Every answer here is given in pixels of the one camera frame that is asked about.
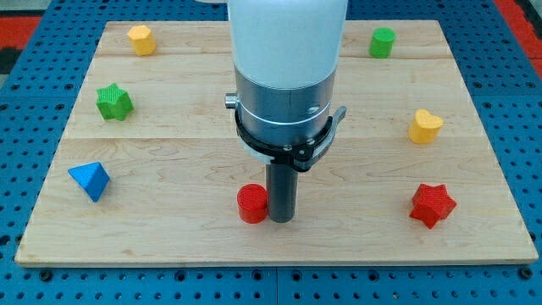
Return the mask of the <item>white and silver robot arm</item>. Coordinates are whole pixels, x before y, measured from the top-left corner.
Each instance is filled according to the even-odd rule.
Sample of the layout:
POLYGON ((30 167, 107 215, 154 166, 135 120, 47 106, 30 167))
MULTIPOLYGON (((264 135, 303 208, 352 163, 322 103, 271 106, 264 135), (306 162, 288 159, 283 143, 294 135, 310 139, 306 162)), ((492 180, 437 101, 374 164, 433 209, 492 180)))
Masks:
POLYGON ((346 114, 329 114, 346 0, 229 0, 237 132, 266 164, 305 169, 346 114))

